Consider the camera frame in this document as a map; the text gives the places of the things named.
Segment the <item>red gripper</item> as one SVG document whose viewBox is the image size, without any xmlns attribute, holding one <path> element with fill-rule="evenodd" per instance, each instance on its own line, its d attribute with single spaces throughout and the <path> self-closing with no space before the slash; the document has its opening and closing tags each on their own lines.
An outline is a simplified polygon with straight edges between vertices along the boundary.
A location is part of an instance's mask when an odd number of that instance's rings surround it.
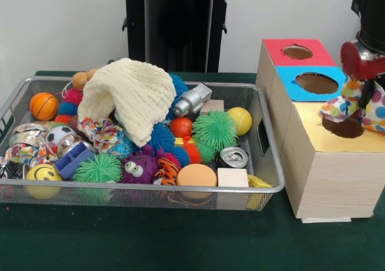
<svg viewBox="0 0 385 271">
<path fill-rule="evenodd" d="M 365 81 L 360 96 L 362 118 L 375 91 L 375 78 L 384 74 L 384 54 L 372 52 L 358 40 L 345 42 L 340 50 L 342 69 L 350 79 Z"/>
</svg>

